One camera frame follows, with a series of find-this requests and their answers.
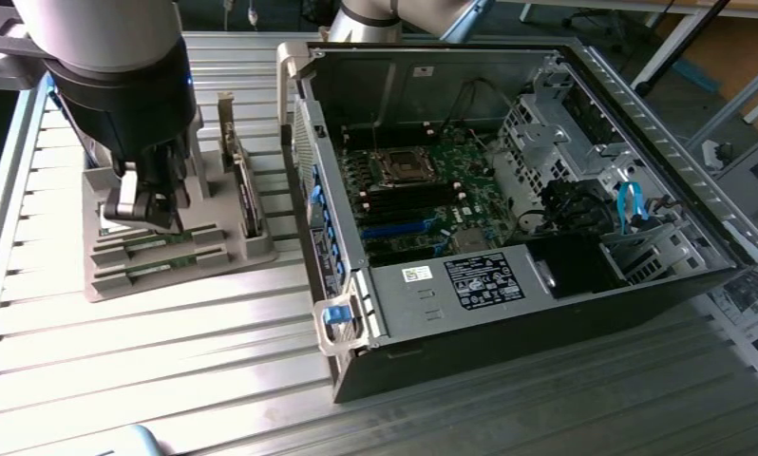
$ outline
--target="circuit board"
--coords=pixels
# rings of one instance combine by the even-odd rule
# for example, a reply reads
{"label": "circuit board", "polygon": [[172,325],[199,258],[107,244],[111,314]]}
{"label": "circuit board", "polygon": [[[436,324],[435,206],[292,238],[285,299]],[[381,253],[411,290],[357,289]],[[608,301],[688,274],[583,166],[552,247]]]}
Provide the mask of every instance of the circuit board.
{"label": "circuit board", "polygon": [[219,252],[221,252],[221,249],[213,248],[201,252],[201,254],[187,254],[159,261],[152,261],[149,263],[144,263],[136,266],[129,266],[123,269],[96,273],[95,278],[112,276],[115,274],[125,274],[128,277],[140,277],[140,276],[148,276],[155,273],[160,273],[163,271],[171,271],[173,269],[187,268],[188,266],[193,266],[195,264],[197,264],[200,256],[216,254]]}
{"label": "circuit board", "polygon": [[[179,234],[156,234],[152,231],[148,232],[148,235],[140,236],[139,234],[132,234],[127,237],[120,236],[119,238],[121,241],[119,242],[119,246],[121,246],[127,252],[137,252],[140,250],[152,249],[156,247],[161,247],[169,244],[180,244],[183,242],[192,241],[192,234],[195,232],[213,229],[215,225],[203,225],[195,228],[187,229],[183,233]],[[96,245],[93,247],[95,252],[101,250],[115,249],[117,247],[117,239],[113,238],[112,242],[107,245]]]}
{"label": "circuit board", "polygon": [[464,129],[445,128],[433,145],[349,151],[340,166],[372,265],[496,248],[510,238],[508,204]]}

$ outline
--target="cpu socket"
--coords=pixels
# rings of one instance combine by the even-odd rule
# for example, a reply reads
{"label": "cpu socket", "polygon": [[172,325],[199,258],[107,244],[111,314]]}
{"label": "cpu socket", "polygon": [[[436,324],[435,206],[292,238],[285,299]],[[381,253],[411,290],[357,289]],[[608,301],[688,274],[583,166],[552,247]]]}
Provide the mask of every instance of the cpu socket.
{"label": "cpu socket", "polygon": [[372,158],[381,173],[379,184],[384,187],[413,185],[436,179],[429,157],[420,147],[376,151]]}

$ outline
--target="cable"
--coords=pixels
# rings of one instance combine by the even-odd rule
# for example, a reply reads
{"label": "cable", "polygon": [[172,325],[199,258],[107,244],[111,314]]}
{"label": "cable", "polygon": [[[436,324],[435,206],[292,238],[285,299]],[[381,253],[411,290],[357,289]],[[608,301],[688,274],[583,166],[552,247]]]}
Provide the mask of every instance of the cable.
{"label": "cable", "polygon": [[464,96],[464,90],[467,90],[467,86],[470,84],[472,84],[472,81],[463,81],[462,84],[460,84],[460,89],[458,90],[458,96],[455,97],[455,100],[452,101],[452,105],[449,106],[449,110],[445,113],[445,118],[443,119],[443,122],[439,125],[437,136],[441,135],[443,129],[445,128],[445,126],[449,124],[449,121],[452,120],[452,113],[455,111],[455,107],[458,106],[458,103],[460,102],[460,99]]}
{"label": "cable", "polygon": [[648,219],[640,184],[634,181],[623,182],[619,187],[619,196],[616,197],[616,211],[619,212],[620,233],[623,235],[626,235],[628,231],[626,199],[630,192],[632,193],[632,215],[630,217],[638,216],[643,220]]}
{"label": "cable", "polygon": [[255,11],[255,0],[249,0],[249,9],[247,10],[247,19],[252,29],[257,31],[257,12]]}
{"label": "cable", "polygon": [[[644,43],[648,41],[648,37],[655,33],[658,26],[663,22],[663,18],[667,17],[667,12],[670,12],[671,5],[674,5],[674,0],[670,0],[670,2],[667,3],[667,6],[663,8],[663,11],[660,11],[660,17],[658,18],[655,23],[651,25],[651,27],[646,31],[644,38],[642,40]],[[623,64],[620,64],[619,73],[623,73],[624,69],[627,68],[628,63],[632,60],[632,57],[635,56],[635,52],[638,51],[638,48],[639,48],[638,46],[632,47],[632,50],[630,51],[630,55],[627,55],[627,59],[623,61]]]}
{"label": "cable", "polygon": [[644,203],[644,210],[648,213],[652,203],[656,202],[658,205],[651,209],[652,214],[658,214],[658,210],[663,207],[664,209],[671,209],[674,206],[683,206],[680,201],[672,201],[671,195],[663,195],[660,198],[648,198]]}
{"label": "cable", "polygon": [[474,78],[470,79],[467,81],[463,81],[462,85],[460,85],[460,89],[458,90],[458,96],[455,97],[455,100],[452,101],[452,105],[449,106],[449,110],[445,114],[445,118],[443,119],[441,125],[439,126],[439,131],[437,131],[437,135],[440,136],[443,129],[445,128],[445,126],[448,125],[448,123],[452,120],[452,115],[455,114],[455,108],[458,107],[458,104],[460,103],[460,100],[464,96],[464,92],[467,90],[467,87],[471,89],[471,93],[468,96],[468,104],[464,107],[464,111],[462,114],[462,118],[466,117],[467,115],[467,111],[468,108],[471,107],[471,105],[474,104],[475,101],[475,84],[476,83],[483,83],[492,91],[494,93],[500,97],[500,99],[503,100],[503,102],[506,103],[506,105],[508,106],[510,109],[515,108],[515,104],[511,101],[511,99],[508,98],[508,96],[506,95],[506,93],[503,92],[503,90],[500,90],[500,88],[496,86],[496,84],[490,81],[486,78]]}
{"label": "cable", "polygon": [[607,221],[610,221],[610,226],[615,230],[616,220],[612,217],[612,212],[610,210],[610,206],[607,205],[604,200],[602,198],[599,198],[596,195],[594,195],[592,193],[587,193],[587,192],[582,193],[580,196],[583,198],[591,199],[602,207],[602,209],[604,210],[604,216],[607,217]]}
{"label": "cable", "polygon": [[487,145],[483,144],[483,142],[480,141],[480,138],[478,138],[478,135],[475,134],[475,130],[472,130],[471,128],[468,129],[468,134],[471,135],[471,137],[475,139],[475,141],[478,142],[478,144],[480,144],[480,147],[483,147],[483,150],[486,150],[487,152],[491,152],[490,147]]}

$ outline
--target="metal panel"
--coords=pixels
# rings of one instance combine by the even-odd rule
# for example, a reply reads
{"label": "metal panel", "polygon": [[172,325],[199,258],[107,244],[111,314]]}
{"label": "metal panel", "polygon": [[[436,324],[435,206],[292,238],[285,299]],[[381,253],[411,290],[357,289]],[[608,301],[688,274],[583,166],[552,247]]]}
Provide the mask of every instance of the metal panel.
{"label": "metal panel", "polygon": [[[285,39],[313,36],[189,33],[193,75],[203,83],[260,84],[273,77],[263,59]],[[628,332],[333,405],[273,88],[264,90],[269,96],[247,99],[261,90],[243,89],[235,109],[244,135],[263,135],[243,141],[256,152],[269,227],[283,237],[279,260],[97,304],[79,291],[81,246],[72,242],[77,143],[52,108],[34,123],[16,114],[13,128],[25,131],[13,132],[14,157],[0,169],[0,454],[97,454],[131,423],[148,426],[167,454],[758,451],[756,374],[710,318],[686,306]],[[22,96],[32,114],[30,101]],[[212,132],[215,107],[201,108]],[[213,133],[204,134],[209,151]]]}

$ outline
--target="power supply label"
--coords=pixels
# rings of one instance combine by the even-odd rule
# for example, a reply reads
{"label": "power supply label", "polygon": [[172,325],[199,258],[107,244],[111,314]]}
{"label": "power supply label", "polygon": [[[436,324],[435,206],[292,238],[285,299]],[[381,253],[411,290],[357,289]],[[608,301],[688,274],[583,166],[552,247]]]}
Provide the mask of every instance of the power supply label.
{"label": "power supply label", "polygon": [[471,311],[526,297],[502,253],[447,261],[443,266],[464,309]]}

